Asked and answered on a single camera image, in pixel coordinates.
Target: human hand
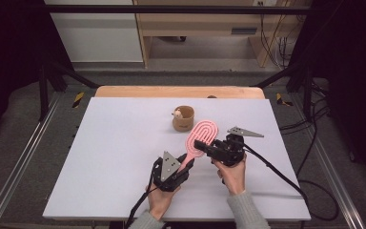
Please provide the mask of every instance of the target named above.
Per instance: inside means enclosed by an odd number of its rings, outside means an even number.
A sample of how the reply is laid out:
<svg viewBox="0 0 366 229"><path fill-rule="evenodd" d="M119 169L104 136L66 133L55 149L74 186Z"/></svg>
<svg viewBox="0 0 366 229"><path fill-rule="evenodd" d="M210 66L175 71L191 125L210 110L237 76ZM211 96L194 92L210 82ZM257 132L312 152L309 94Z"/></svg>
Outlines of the human hand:
<svg viewBox="0 0 366 229"><path fill-rule="evenodd" d="M212 162L218 168L218 176L224 179L224 183L232 196L245 191L246 154L239 163L231 167L225 166L213 158Z"/></svg>
<svg viewBox="0 0 366 229"><path fill-rule="evenodd" d="M160 220L171 205L174 194L180 190L180 186L173 192L163 192L156 188L156 185L152 184L150 190L153 190L148 195L148 201L150 202L150 214L156 220Z"/></svg>

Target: wooden furniture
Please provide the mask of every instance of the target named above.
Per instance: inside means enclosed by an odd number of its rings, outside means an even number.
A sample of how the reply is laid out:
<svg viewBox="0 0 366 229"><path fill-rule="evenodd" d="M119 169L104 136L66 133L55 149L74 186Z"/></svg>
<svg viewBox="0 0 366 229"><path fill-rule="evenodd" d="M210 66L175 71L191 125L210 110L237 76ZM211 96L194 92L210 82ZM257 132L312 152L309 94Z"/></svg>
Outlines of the wooden furniture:
<svg viewBox="0 0 366 229"><path fill-rule="evenodd" d="M256 0L133 0L135 5L177 6L257 6ZM276 7L309 6L309 0L276 0ZM303 19L295 15L240 15L240 14L167 14L138 13L136 15L141 50L148 65L152 37L154 36L248 36L260 67L265 67L269 54L261 43L262 31L265 47L272 51L277 37L297 38Z"/></svg>
<svg viewBox="0 0 366 229"><path fill-rule="evenodd" d="M259 88L249 87L174 87L174 86L102 86L96 97L208 97L265 98Z"/></svg>

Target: sleeve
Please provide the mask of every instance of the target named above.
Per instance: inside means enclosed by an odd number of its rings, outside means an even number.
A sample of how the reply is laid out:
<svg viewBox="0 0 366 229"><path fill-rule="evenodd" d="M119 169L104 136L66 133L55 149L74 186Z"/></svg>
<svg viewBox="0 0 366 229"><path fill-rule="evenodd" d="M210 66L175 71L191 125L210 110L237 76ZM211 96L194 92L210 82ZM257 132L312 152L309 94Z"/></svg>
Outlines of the sleeve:
<svg viewBox="0 0 366 229"><path fill-rule="evenodd" d="M145 211L129 229L161 229L163 224L165 224L163 221L156 220L150 212Z"/></svg>
<svg viewBox="0 0 366 229"><path fill-rule="evenodd" d="M234 213L234 221L237 229L268 229L267 220L261 216L254 206L252 195L249 192L230 196L228 205Z"/></svg>

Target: metal bracket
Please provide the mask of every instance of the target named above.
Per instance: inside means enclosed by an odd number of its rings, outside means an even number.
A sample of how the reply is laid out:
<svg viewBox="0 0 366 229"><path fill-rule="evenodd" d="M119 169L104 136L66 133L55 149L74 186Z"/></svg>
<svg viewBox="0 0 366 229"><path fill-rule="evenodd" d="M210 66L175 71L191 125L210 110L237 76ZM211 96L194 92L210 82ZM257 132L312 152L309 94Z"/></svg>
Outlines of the metal bracket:
<svg viewBox="0 0 366 229"><path fill-rule="evenodd" d="M174 174L174 172L176 172L179 167L180 162L177 159L169 154L169 152L163 152L162 172L160 174L162 182Z"/></svg>
<svg viewBox="0 0 366 229"><path fill-rule="evenodd" d="M241 129L239 127L232 127L230 130L228 130L228 133L234 134L234 135L243 135L243 136L255 136L255 137L264 137L264 135L251 132L245 129Z"/></svg>

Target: cable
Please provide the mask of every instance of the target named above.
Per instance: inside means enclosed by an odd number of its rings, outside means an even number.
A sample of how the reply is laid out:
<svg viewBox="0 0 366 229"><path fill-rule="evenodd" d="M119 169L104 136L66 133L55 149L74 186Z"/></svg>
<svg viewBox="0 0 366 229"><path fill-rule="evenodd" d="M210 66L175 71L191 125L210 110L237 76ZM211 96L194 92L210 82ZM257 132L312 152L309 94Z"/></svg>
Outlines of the cable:
<svg viewBox="0 0 366 229"><path fill-rule="evenodd" d="M314 80L312 80L312 89L314 90L315 93L317 93L319 96L325 97L329 94L329 91L322 89L321 87L319 87Z"/></svg>
<svg viewBox="0 0 366 229"><path fill-rule="evenodd" d="M328 111L325 111L326 109L328 109L329 106L324 106L323 108L319 109L319 111L316 112L316 114L314 114L314 117L315 117L315 120L318 121L321 117L323 117L325 114L328 113ZM283 126L283 127L280 127L279 130L280 131L286 131L286 130L291 130L291 129L294 129L298 126L301 126L302 124L305 124L307 123L308 121L305 120L305 119L302 119L298 122L296 122L295 124L292 124L292 125L287 125L287 126ZM299 132L299 131L302 131L302 130L305 130L309 127L311 127L312 125L309 124L308 126L305 126L301 129L298 129L298 130L295 130L293 132L289 132L289 133L281 133L281 135L289 135L289 134L293 134L293 133L296 133L296 132Z"/></svg>
<svg viewBox="0 0 366 229"><path fill-rule="evenodd" d="M129 228L131 226L132 219L133 219L133 216L135 215L136 210L141 205L141 203L145 200L145 198L148 196L148 194L157 189L157 187L156 187L156 188L150 190L151 189L151 185L153 184L153 170L155 169L155 166L156 166L156 162L153 164L153 167L152 167L152 170L151 170L150 181L148 183L147 190L141 196L141 198L135 203L135 205L133 206L132 210L130 211L129 219L126 222L126 228Z"/></svg>
<svg viewBox="0 0 366 229"><path fill-rule="evenodd" d="M338 206L338 204L337 204L337 201L336 201L336 199L335 199L335 197L328 191L328 190L326 190L324 187L322 187L322 186L320 186L319 184L317 184L317 183L314 183L314 182L312 182L312 181L310 181L310 180L306 180L306 179L299 179L298 180L298 182L299 183L309 183L309 184L312 184L312 185L314 185L314 186L316 186L317 188L319 188L320 190L322 190L323 192L325 192L331 199L332 199L332 201L334 202L334 204L335 204L335 213L334 213L334 215L333 216L331 216L331 217L329 217L329 218L324 218L324 217L321 217L321 216L319 216L319 215L317 215L317 214L315 214L315 213L313 213L312 211L310 211L310 214L313 216L313 217L315 217L315 218L317 218L317 219L321 219L321 220L325 220L325 221L332 221L332 220L334 220L334 219L336 219L337 218L337 216L338 216L338 214L339 214L339 211L340 211L340 208L339 208L339 206Z"/></svg>
<svg viewBox="0 0 366 229"><path fill-rule="evenodd" d="M277 49L275 49L275 62L278 63L278 58L277 58Z"/></svg>
<svg viewBox="0 0 366 229"><path fill-rule="evenodd" d="M314 125L314 127L315 127L315 132L314 132L314 136L313 136L312 142L311 142L310 146L308 147L308 151L307 151L307 153L306 153L305 157L303 158L303 160L302 160L302 162L301 162L301 165L298 167L298 170L297 170L297 172L296 172L296 177L299 177L299 174L300 174L300 172L301 172L301 170L302 170L303 166L305 165L305 162L306 162L306 160L308 159L309 154L311 153L313 146L315 145L315 139L316 139L316 136L317 136L317 124L316 124L317 119L316 119L316 117L318 116L318 114L319 114L321 111L323 111L324 109L328 108L328 106L324 106L324 107L323 107L323 108L321 108L318 112L315 112L315 108L316 108L316 105L317 105L319 102L324 101L325 99L326 99L326 97L323 97L323 98L319 99L319 100L314 104L314 107L313 107L313 116L312 116L312 118L313 118L313 125ZM312 182L312 181L309 181L309 180L301 179L301 180L299 180L298 182L309 183L309 184L312 184L312 185L316 186L317 188L319 188L320 190L322 190L323 192L325 192L325 193L326 193L326 194L327 194L327 195L332 199L332 201L333 201L333 202L334 202L334 204L335 204L335 213L334 213L334 215L333 215L333 216L331 216L331 217L329 217L329 218L324 218L324 217L321 217L321 216L319 216L319 215L317 215L317 214L313 213L312 211L310 211L310 214L311 214L313 217L315 217L315 218L317 218L317 219L321 219L321 220L326 220L326 221L331 221L331 220L334 220L334 219L336 219L336 218L337 218L338 213L339 213L339 206L338 206L338 204L337 204L337 201L336 201L335 197L334 197L334 196L333 196L333 195L332 195L328 190L326 190L326 189L325 189L324 187L322 187L321 185L319 185L319 184L317 184L317 183L314 183L314 182Z"/></svg>
<svg viewBox="0 0 366 229"><path fill-rule="evenodd" d="M321 98L319 99L315 104L314 104L314 107L313 107L313 114L315 113L315 108L316 108L316 104L318 104L319 102L325 100L326 98ZM301 162L301 165L298 167L298 170L296 171L296 177L299 176L299 173L301 173L301 170L305 164L305 161L307 160L309 154L311 153L312 151L312 147L314 146L314 143L315 143L315 139L316 139L316 135L317 135L317 126L316 126L316 120L315 120L315 116L313 115L312 116L312 119L313 119L313 125L315 127L315 131L314 131L314 136L312 137L312 141L311 141L311 144L310 146L308 147L308 150L307 150L307 153L305 154L305 157L302 159L302 162Z"/></svg>
<svg viewBox="0 0 366 229"><path fill-rule="evenodd" d="M301 194L302 197L304 198L305 203L307 204L307 206L309 205L309 203L308 203L308 197L306 196L306 194L296 184L294 184L290 179L288 179L283 174L281 174L281 172L279 170L277 170L272 163L270 163L267 159L265 159L263 156L261 156L260 154L258 154L256 151L254 151L247 144L245 144L245 143L242 143L242 144L246 148L245 151L251 153L252 155L256 156L258 159L260 159L261 161L263 161L263 163L265 163L267 167L269 167L280 178L282 178L284 181L286 181L288 184L290 184L294 189L296 189L299 192L299 194Z"/></svg>
<svg viewBox="0 0 366 229"><path fill-rule="evenodd" d="M263 22L263 20L264 20L264 14L260 14L260 29L261 29L260 41L261 41L261 45L263 46L264 50L269 55L270 60L273 62L273 64L278 66L279 64L275 62L275 59L272 56L272 52L271 52L271 49L270 49L270 46L269 46L269 42L267 41L267 37L264 34L264 22Z"/></svg>
<svg viewBox="0 0 366 229"><path fill-rule="evenodd" d="M283 59L283 66L285 66L285 50L287 49L287 37L284 37L284 48L283 48L283 54L282 54L282 59Z"/></svg>

